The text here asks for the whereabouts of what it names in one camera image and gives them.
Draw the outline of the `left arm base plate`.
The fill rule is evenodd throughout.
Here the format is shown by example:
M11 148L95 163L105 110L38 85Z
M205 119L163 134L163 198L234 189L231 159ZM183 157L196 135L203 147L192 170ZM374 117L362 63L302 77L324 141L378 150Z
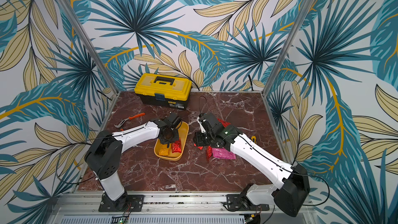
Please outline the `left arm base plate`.
M123 194L118 200L111 200L106 193L102 195L102 200L98 211L103 212L141 212L144 195Z

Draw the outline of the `red tea bag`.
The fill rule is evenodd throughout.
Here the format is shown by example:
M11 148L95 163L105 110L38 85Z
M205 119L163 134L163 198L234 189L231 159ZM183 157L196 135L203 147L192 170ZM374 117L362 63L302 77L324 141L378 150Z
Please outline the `red tea bag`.
M224 120L222 120L222 119L218 119L218 121L223 125L224 128L226 128L228 125L230 125L229 122L224 121Z
M200 149L200 150L203 149L203 146L198 146L198 145L196 145L196 144L194 144L194 146L197 147L197 148Z

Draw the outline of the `pink tea bag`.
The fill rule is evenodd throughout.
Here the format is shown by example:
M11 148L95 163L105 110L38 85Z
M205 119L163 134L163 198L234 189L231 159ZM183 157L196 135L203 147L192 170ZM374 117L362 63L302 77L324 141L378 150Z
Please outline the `pink tea bag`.
M225 148L213 148L212 155L214 158L217 159L224 159L224 160L236 159L236 155L233 152L226 150Z

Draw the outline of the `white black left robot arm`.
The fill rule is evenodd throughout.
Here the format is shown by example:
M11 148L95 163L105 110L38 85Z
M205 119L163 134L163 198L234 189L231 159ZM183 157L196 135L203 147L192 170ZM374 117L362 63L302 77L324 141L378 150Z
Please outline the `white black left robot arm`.
M171 113L164 119L148 121L140 126L111 133L101 131L85 155L85 162L93 171L105 191L105 198L112 204L125 204L127 192L118 176L121 155L140 143L159 139L163 144L179 140L181 118Z

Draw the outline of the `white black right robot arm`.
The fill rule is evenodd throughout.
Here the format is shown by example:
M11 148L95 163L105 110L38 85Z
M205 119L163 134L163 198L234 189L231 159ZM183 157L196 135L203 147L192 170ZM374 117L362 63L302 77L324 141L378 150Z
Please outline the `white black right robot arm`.
M303 166L293 166L271 155L234 125L224 127L212 113L200 114L197 122L201 129L194 136L196 145L225 148L246 160L271 182L247 186L239 194L237 206L231 206L233 201L228 200L229 210L266 204L277 206L291 217L298 215L310 192L307 170Z

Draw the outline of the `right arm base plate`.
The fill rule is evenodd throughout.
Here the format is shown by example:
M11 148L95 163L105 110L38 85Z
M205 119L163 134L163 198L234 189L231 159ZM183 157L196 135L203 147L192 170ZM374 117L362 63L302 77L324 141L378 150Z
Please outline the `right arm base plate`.
M229 212L251 211L259 213L261 211L269 211L268 204L254 205L246 196L240 194L228 194L226 197L223 207Z

